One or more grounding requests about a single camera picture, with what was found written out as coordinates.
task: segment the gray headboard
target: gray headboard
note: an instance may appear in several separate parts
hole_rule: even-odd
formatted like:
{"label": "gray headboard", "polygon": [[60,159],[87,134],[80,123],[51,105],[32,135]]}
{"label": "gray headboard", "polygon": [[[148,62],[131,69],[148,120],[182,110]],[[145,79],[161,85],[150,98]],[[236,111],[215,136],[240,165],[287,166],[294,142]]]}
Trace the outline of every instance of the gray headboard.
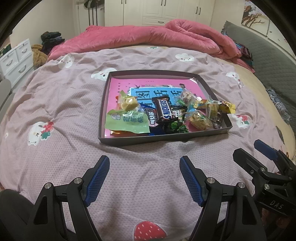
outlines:
{"label": "gray headboard", "polygon": [[290,125],[296,136],[296,65],[281,50],[248,29],[226,21],[224,31],[252,52],[256,77],[280,96],[292,116]]}
{"label": "gray headboard", "polygon": [[11,83],[9,80],[5,79],[0,82],[0,123],[10,106],[14,93],[11,92]]}

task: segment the stack of dark clothes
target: stack of dark clothes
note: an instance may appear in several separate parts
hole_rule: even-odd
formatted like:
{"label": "stack of dark clothes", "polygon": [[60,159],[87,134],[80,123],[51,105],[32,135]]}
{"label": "stack of dark clothes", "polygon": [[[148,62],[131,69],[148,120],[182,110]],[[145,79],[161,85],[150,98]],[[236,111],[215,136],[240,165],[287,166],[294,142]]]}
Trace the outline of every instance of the stack of dark clothes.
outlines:
{"label": "stack of dark clothes", "polygon": [[61,33],[59,32],[45,32],[41,35],[42,45],[43,48],[41,52],[49,55],[50,51],[53,49],[54,46],[59,45],[65,42],[65,39],[61,37]]}

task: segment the dark pants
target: dark pants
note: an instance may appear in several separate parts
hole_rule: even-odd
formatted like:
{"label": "dark pants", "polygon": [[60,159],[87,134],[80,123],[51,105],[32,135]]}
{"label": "dark pants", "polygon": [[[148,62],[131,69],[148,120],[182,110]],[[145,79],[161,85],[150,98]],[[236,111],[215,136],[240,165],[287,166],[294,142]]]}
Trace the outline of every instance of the dark pants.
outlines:
{"label": "dark pants", "polygon": [[[28,199],[16,191],[7,189],[0,192],[0,240],[24,241],[33,206]],[[73,232],[68,231],[67,235],[69,240],[77,240]]]}

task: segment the blue textured pad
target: blue textured pad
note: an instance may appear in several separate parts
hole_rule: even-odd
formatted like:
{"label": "blue textured pad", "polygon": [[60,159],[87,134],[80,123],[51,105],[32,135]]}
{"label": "blue textured pad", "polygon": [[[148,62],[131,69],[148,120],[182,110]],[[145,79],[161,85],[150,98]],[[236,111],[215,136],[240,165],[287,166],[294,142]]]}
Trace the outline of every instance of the blue textured pad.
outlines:
{"label": "blue textured pad", "polygon": [[85,204],[88,207],[92,202],[96,200],[98,197],[98,194],[101,190],[101,187],[105,181],[105,178],[108,174],[110,168],[110,160],[109,158],[105,158],[104,161],[102,161],[100,167],[96,171],[93,179],[89,183],[87,187],[87,195],[85,198]]}
{"label": "blue textured pad", "polygon": [[183,157],[180,159],[180,171],[183,175],[193,201],[197,202],[198,205],[201,206],[204,200],[201,195],[200,185],[198,184],[196,178],[194,177],[191,169]]}
{"label": "blue textured pad", "polygon": [[277,153],[273,148],[262,142],[261,140],[256,140],[254,142],[254,147],[256,150],[261,152],[269,160],[276,161],[278,159]]}

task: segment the metal screw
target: metal screw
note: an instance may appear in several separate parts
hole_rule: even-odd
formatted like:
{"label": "metal screw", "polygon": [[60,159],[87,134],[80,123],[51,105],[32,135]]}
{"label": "metal screw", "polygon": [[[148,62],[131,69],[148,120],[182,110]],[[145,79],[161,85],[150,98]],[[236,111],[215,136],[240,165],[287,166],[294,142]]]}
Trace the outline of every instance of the metal screw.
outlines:
{"label": "metal screw", "polygon": [[208,183],[214,183],[214,182],[215,182],[215,179],[212,178],[212,177],[209,177],[209,178],[207,179],[207,181],[208,181]]}
{"label": "metal screw", "polygon": [[79,184],[81,182],[82,182],[82,179],[79,177],[74,179],[74,183],[76,183],[76,184]]}
{"label": "metal screw", "polygon": [[239,186],[240,188],[245,188],[245,187],[246,187],[246,185],[245,185],[244,183],[238,183],[238,186]]}
{"label": "metal screw", "polygon": [[51,188],[51,186],[52,186],[52,184],[51,184],[51,183],[47,183],[47,184],[45,184],[45,185],[44,185],[44,187],[45,187],[46,189],[49,189],[49,188]]}

